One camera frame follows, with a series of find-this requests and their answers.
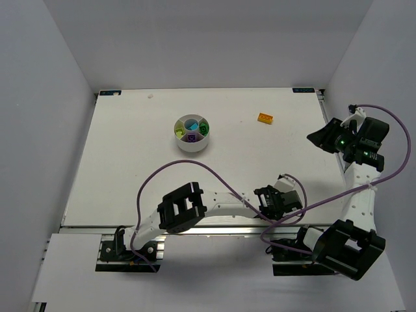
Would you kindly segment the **orange lego brick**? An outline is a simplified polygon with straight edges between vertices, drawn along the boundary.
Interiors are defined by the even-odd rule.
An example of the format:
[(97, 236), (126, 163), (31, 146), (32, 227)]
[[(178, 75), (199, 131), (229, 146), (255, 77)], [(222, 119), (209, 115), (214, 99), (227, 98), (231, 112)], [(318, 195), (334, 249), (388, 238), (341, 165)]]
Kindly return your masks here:
[(258, 122), (268, 124), (268, 125), (273, 123), (273, 119), (274, 119), (274, 117), (272, 115), (265, 114), (265, 113), (262, 113), (262, 112), (260, 112), (258, 117), (257, 117)]

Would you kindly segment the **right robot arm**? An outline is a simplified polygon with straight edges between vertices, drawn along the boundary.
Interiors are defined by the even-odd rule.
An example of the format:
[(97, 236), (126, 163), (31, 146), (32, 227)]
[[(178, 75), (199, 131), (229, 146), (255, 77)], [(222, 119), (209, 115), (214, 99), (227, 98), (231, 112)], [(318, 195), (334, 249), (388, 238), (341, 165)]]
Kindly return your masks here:
[(384, 169), (378, 154), (389, 125), (374, 118), (343, 122), (332, 118), (307, 139), (329, 153), (342, 153), (348, 163), (344, 171), (349, 193), (341, 217), (327, 230), (306, 230), (303, 244), (312, 260), (352, 280), (360, 280), (385, 249), (374, 223), (376, 182)]

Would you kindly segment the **large cyan lego brick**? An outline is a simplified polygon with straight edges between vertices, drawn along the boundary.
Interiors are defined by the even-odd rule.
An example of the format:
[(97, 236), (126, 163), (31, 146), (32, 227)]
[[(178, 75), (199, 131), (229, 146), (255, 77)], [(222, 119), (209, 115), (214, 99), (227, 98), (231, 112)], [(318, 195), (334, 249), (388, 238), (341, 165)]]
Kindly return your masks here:
[(186, 129), (193, 131), (198, 128), (198, 122), (193, 119), (189, 119), (184, 123)]

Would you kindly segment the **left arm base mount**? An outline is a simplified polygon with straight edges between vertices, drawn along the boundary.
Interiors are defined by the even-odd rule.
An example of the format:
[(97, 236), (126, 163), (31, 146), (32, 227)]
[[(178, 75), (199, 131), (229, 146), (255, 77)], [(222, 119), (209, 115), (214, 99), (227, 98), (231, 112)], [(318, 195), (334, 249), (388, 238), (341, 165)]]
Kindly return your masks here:
[(125, 230), (125, 226), (119, 226), (113, 235), (104, 235), (101, 238), (96, 272), (157, 273), (163, 259), (164, 241), (151, 240), (142, 249), (136, 251), (149, 261), (148, 264), (143, 258), (127, 249), (129, 241), (124, 242)]

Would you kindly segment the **lime green lego brick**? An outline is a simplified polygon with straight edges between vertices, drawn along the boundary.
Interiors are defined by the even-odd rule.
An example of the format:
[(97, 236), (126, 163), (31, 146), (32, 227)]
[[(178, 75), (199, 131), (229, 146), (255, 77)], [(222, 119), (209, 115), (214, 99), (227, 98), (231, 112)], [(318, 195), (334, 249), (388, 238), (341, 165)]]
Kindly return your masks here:
[(186, 134), (186, 131), (182, 127), (175, 129), (175, 135), (177, 138), (181, 139)]

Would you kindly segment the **purple lego brick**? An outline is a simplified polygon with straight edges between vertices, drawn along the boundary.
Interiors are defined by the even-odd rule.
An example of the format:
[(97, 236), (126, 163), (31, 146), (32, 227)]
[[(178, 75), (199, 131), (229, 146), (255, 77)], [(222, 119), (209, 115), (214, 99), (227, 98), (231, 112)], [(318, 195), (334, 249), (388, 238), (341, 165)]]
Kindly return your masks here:
[(188, 143), (194, 143), (194, 142), (199, 141), (198, 134), (197, 133), (187, 133), (186, 141)]

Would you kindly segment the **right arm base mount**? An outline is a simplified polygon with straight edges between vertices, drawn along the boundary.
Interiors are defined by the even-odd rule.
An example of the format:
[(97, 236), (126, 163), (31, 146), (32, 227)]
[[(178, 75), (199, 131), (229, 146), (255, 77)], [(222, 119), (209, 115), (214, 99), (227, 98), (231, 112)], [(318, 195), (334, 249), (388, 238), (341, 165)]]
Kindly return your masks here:
[(272, 270), (274, 276), (334, 276), (337, 273), (320, 264), (314, 263), (311, 256), (287, 250), (277, 246), (268, 246), (267, 255), (272, 256)]

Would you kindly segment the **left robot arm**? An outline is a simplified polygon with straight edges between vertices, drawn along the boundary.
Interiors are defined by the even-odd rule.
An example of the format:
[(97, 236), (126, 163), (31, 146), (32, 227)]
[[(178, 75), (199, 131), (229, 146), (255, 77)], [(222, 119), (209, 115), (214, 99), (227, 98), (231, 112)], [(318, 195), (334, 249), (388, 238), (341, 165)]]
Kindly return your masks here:
[(283, 215), (303, 208), (297, 191), (280, 192), (267, 186), (253, 194), (235, 196), (230, 192), (211, 192), (197, 182), (187, 183), (167, 195), (156, 210), (140, 221), (138, 229), (127, 228), (123, 241), (127, 250), (139, 251), (164, 233), (179, 234), (193, 228), (203, 218), (241, 216), (280, 220)]

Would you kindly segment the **dark green lego brick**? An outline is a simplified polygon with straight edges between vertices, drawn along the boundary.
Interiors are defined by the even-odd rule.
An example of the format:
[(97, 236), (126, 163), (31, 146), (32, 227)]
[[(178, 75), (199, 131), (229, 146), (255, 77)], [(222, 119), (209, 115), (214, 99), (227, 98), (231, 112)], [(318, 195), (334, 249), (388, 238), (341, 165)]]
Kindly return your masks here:
[(209, 133), (209, 126), (206, 123), (200, 123), (199, 124), (199, 132), (201, 135), (203, 135), (204, 137), (206, 137)]

